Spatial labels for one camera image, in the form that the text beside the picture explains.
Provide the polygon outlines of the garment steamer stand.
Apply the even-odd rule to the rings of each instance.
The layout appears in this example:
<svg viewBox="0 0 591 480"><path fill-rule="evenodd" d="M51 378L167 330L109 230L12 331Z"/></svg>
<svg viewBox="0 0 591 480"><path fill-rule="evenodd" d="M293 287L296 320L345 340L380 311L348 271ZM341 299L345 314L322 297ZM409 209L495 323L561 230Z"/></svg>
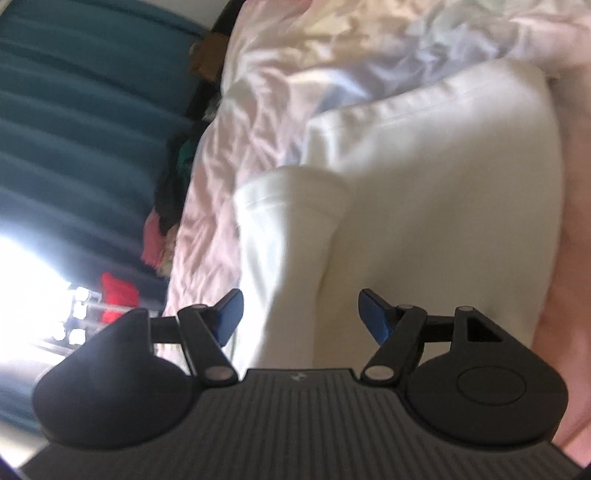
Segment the garment steamer stand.
<svg viewBox="0 0 591 480"><path fill-rule="evenodd" d="M82 286L70 286L66 300L67 316L53 328L50 341L72 349L85 344L127 311L126 307L108 303L101 293Z"/></svg>

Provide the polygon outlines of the pink pastel duvet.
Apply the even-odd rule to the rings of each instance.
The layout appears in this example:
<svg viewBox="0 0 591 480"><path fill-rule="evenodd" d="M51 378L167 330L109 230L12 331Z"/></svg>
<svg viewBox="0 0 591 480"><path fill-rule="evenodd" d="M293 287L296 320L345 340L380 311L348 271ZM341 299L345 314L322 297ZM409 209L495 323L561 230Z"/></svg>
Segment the pink pastel duvet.
<svg viewBox="0 0 591 480"><path fill-rule="evenodd" d="M559 126L563 204L531 347L569 403L556 443L590 460L590 5L586 1L249 1L226 54L222 101L197 149L166 309L239 287L235 192L301 162L325 112L431 86L489 61L545 75Z"/></svg>

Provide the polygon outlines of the white track pants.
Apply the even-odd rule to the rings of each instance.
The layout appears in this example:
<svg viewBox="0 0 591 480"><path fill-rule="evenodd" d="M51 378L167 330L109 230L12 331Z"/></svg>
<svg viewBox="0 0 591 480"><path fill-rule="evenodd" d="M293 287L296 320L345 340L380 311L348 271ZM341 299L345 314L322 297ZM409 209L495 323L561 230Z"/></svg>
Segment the white track pants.
<svg viewBox="0 0 591 480"><path fill-rule="evenodd" d="M530 344L563 204L544 73L500 59L308 122L301 162L235 192L245 313L232 360L359 370L371 289L437 315L471 305Z"/></svg>

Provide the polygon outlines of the teal curtain right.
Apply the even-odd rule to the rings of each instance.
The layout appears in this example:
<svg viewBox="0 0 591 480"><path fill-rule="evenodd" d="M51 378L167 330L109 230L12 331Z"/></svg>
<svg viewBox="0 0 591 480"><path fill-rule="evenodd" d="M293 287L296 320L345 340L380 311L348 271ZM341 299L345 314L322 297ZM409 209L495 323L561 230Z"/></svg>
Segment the teal curtain right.
<svg viewBox="0 0 591 480"><path fill-rule="evenodd" d="M142 1L9 1L1 15L1 238L70 286L107 272L160 303L141 260L167 146L187 132L198 80L190 46L205 28ZM34 347L7 361L1 418L37 433Z"/></svg>

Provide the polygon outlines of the red bag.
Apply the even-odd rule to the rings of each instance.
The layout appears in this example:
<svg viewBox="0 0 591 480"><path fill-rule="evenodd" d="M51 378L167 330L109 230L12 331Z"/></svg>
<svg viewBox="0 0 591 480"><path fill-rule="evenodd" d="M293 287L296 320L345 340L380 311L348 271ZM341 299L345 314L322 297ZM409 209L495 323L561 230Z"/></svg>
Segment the red bag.
<svg viewBox="0 0 591 480"><path fill-rule="evenodd" d="M104 303L131 309L139 306L139 291L133 283L121 280L107 272L101 275L100 281Z"/></svg>

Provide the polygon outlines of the pile of clothes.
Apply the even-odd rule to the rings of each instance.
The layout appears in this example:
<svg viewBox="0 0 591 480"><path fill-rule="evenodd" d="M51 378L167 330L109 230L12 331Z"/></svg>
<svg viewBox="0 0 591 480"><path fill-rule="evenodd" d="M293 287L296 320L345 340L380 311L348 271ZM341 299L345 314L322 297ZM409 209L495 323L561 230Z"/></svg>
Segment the pile of clothes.
<svg viewBox="0 0 591 480"><path fill-rule="evenodd" d="M143 227L142 262L161 278L170 276L176 236L190 184L197 145L221 103L221 75L242 1L230 1L221 11L211 32L190 50L190 71L199 83L186 111L193 122L167 146L167 160L154 192L154 206Z"/></svg>

